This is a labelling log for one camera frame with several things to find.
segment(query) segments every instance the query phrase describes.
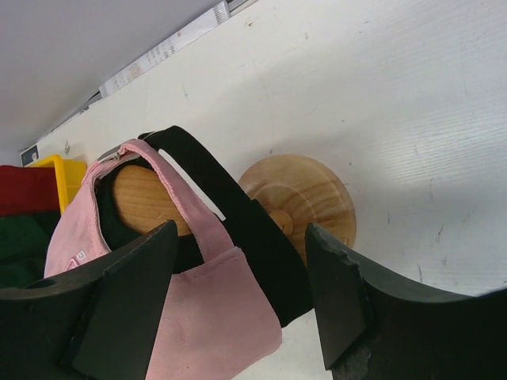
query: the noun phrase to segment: yellow bin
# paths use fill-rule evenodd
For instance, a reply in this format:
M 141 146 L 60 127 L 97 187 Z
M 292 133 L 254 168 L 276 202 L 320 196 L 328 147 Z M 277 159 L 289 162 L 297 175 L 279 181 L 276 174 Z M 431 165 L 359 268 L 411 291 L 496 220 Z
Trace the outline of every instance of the yellow bin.
M 34 162 L 30 166 L 35 168 L 55 168 L 60 212 L 63 213 L 81 188 L 81 181 L 86 173 L 86 163 L 64 160 L 58 154 L 54 154 Z

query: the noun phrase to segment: table surface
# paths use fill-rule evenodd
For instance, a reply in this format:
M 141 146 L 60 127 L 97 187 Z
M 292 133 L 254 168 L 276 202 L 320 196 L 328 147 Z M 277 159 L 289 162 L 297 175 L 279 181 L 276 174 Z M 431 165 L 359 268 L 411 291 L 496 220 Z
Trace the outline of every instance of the table surface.
M 90 163 L 173 124 L 236 179 L 303 154 L 346 184 L 358 252 L 449 291 L 503 287 L 506 15 L 502 0 L 260 0 L 41 139 L 40 155 Z M 314 314 L 238 378 L 330 379 Z

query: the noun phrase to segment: pink fabric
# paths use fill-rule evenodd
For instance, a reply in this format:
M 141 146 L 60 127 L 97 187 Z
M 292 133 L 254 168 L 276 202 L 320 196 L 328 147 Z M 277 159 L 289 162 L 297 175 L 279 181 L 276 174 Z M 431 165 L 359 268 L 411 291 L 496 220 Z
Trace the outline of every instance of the pink fabric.
M 145 158 L 189 224 L 204 264 L 173 275 L 147 380 L 228 380 L 281 344 L 281 327 L 241 249 L 169 163 L 142 140 L 130 140 L 119 160 L 89 167 L 48 248 L 45 276 L 108 252 L 101 235 L 95 181 L 122 162 Z

